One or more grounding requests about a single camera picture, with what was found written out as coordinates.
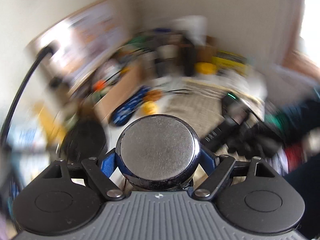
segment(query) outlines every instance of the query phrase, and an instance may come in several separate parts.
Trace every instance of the cardboard box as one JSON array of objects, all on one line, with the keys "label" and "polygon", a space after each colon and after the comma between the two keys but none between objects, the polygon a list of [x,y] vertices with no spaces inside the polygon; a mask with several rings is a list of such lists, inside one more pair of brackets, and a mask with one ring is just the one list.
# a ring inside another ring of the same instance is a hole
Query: cardboard box
[{"label": "cardboard box", "polygon": [[97,117],[102,123],[107,123],[112,112],[142,85],[144,75],[141,61],[136,60],[132,62],[129,67],[130,70],[93,107]]},{"label": "cardboard box", "polygon": [[207,36],[206,45],[197,47],[197,62],[212,63],[212,57],[218,52],[216,38]]}]

